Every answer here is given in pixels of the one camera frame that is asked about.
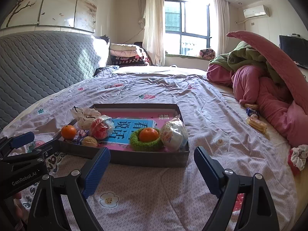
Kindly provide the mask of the person's left hand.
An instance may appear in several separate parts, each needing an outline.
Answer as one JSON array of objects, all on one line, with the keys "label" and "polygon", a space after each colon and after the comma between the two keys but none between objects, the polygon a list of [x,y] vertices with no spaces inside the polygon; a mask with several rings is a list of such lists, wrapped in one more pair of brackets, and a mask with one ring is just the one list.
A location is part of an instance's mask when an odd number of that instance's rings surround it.
[{"label": "person's left hand", "polygon": [[23,217],[23,211],[20,208],[20,206],[15,202],[16,200],[20,200],[22,198],[21,192],[16,193],[14,196],[14,206],[15,206],[15,214],[19,219],[22,219]]}]

